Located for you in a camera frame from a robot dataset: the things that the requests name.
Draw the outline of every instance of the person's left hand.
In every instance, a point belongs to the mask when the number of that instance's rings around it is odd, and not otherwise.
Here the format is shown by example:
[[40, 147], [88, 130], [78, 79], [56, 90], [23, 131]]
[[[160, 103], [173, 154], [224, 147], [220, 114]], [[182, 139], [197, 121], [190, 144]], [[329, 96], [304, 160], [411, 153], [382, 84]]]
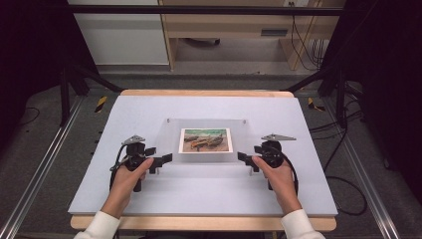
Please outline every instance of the person's left hand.
[[121, 165], [115, 174], [114, 182], [102, 207], [102, 212], [117, 219], [120, 218], [124, 208], [130, 201], [130, 194], [137, 180], [145, 178], [146, 171], [151, 167], [153, 161], [153, 158], [148, 158], [134, 171], [129, 171], [126, 166]]

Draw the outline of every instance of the white cabinet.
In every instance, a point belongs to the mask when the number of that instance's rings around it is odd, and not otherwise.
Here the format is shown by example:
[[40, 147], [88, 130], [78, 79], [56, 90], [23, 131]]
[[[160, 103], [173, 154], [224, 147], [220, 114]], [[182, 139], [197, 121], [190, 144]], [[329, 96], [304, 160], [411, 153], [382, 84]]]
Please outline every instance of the white cabinet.
[[[157, 5], [155, 0], [69, 0], [69, 4]], [[97, 65], [168, 65], [158, 14], [75, 14]]]

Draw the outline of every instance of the floor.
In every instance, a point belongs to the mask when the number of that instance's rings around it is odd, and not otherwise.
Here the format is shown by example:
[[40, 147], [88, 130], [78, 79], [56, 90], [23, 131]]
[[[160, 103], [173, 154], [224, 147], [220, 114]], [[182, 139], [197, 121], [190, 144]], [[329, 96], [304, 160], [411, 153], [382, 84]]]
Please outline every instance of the floor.
[[[307, 67], [312, 63], [304, 58]], [[209, 42], [185, 40], [181, 42], [174, 71], [163, 67], [100, 67], [109, 81], [126, 88], [138, 89], [251, 89], [279, 90], [297, 83], [311, 74], [304, 67], [290, 71], [277, 40], [222, 39], [220, 45]], [[78, 189], [92, 154], [106, 124], [107, 116], [117, 94], [88, 80], [91, 91], [86, 97], [71, 93], [72, 102], [80, 104], [80, 111], [71, 130], [59, 144], [50, 163], [43, 164], [48, 173], [38, 193], [29, 198], [24, 207], [25, 218], [17, 221], [16, 238], [72, 238], [77, 230], [70, 227], [71, 215], [67, 209]], [[310, 129], [333, 122], [329, 109], [332, 97], [320, 99], [312, 83], [297, 93], [304, 116]], [[95, 113], [99, 98], [107, 96], [100, 113]], [[315, 108], [310, 108], [309, 97]], [[368, 208], [361, 215], [349, 215], [364, 208], [364, 200], [358, 190], [341, 180], [329, 179], [334, 200], [341, 209], [336, 217], [337, 227], [323, 233], [327, 238], [422, 238], [422, 207], [412, 196], [400, 172], [384, 168], [382, 154], [357, 113], [360, 110], [352, 96], [346, 97], [349, 119], [344, 142], [327, 168], [326, 175], [341, 176], [353, 182], [360, 190], [365, 188], [356, 173], [353, 157], [358, 157], [370, 183], [376, 191], [379, 203], [366, 195]], [[28, 109], [16, 128], [9, 147], [1, 153], [0, 160], [0, 223], [5, 225], [21, 196], [39, 172], [46, 151], [55, 140], [59, 128], [61, 109], [59, 88], [51, 88], [33, 96]], [[312, 130], [321, 165], [325, 165], [335, 151], [344, 131], [336, 125]], [[380, 222], [387, 215], [388, 220]], [[382, 228], [392, 223], [391, 230]], [[386, 235], [386, 232], [397, 235]], [[127, 238], [138, 238], [144, 232], [124, 232]]]

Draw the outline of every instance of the black device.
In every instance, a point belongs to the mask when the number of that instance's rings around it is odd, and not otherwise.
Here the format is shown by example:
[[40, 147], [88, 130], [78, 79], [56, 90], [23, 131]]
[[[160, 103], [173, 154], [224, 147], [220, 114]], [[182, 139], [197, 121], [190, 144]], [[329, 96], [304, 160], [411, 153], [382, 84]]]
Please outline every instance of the black device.
[[[115, 174], [117, 173], [118, 168], [124, 164], [128, 170], [136, 170], [149, 156], [152, 156], [156, 153], [156, 148], [151, 147], [145, 149], [145, 144], [142, 143], [144, 138], [134, 135], [128, 140], [122, 143], [120, 151], [118, 152], [117, 159], [115, 160], [115, 165], [110, 169], [111, 171], [111, 180], [109, 187], [111, 188], [112, 183], [114, 182]], [[120, 158], [121, 151], [126, 146], [126, 156], [118, 161]], [[162, 167], [164, 163], [170, 162], [172, 160], [172, 153], [163, 155], [162, 157], [155, 157], [152, 166], [149, 168], [149, 173], [154, 174], [157, 167]], [[136, 186], [133, 188], [134, 192], [139, 192], [141, 190], [141, 181], [138, 180]]]
[[[281, 166], [284, 161], [286, 161], [292, 169], [295, 178], [295, 191], [296, 194], [298, 194], [299, 182], [296, 171], [286, 155], [282, 153], [282, 145], [280, 142], [276, 139], [269, 139], [262, 142], [261, 146], [254, 146], [254, 150], [256, 153], [260, 154], [261, 158], [272, 168], [277, 168]], [[238, 159], [244, 161], [247, 166], [251, 166], [254, 172], [260, 171], [260, 168], [252, 160], [252, 155], [247, 155], [246, 153], [238, 151]], [[268, 189], [273, 190], [270, 181], [268, 181]]]

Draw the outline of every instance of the person's right hand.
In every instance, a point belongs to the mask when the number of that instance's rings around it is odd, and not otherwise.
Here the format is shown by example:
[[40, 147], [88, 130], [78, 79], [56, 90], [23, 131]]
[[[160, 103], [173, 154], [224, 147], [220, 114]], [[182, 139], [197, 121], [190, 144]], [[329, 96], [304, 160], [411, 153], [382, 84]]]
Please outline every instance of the person's right hand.
[[284, 161], [281, 166], [272, 168], [259, 156], [252, 156], [252, 160], [263, 170], [264, 175], [270, 181], [274, 192], [276, 192], [277, 201], [285, 215], [302, 209], [301, 203], [296, 196], [292, 170], [288, 163]]

